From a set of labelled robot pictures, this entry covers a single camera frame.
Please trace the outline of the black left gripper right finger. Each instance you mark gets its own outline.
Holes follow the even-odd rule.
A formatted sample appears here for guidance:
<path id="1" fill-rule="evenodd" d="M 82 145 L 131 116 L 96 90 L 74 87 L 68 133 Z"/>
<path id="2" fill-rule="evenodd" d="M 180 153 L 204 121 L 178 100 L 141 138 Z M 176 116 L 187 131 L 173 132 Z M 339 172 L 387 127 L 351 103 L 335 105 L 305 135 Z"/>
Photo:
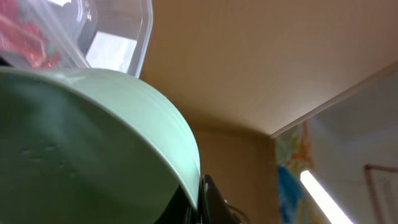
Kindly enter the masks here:
<path id="1" fill-rule="evenodd" d="M 201 180 L 200 211 L 202 224 L 238 224 L 214 180 L 205 174 Z"/>

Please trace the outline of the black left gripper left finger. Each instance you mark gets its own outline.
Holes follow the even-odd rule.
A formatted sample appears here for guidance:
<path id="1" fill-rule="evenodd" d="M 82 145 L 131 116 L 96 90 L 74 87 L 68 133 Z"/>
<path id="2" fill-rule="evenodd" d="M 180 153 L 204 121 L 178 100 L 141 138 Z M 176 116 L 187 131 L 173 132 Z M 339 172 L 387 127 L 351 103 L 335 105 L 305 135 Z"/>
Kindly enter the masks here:
<path id="1" fill-rule="evenodd" d="M 155 224 L 192 224 L 192 208 L 179 186 Z"/>

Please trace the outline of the green bowl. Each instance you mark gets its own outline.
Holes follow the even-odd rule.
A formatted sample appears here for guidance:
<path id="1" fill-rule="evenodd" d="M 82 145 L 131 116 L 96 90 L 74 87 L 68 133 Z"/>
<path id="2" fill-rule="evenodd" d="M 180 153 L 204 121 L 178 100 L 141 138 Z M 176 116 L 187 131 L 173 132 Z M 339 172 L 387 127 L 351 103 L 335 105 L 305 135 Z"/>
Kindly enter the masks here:
<path id="1" fill-rule="evenodd" d="M 103 69 L 1 69 L 2 223 L 155 223 L 200 156 L 179 110 Z"/>

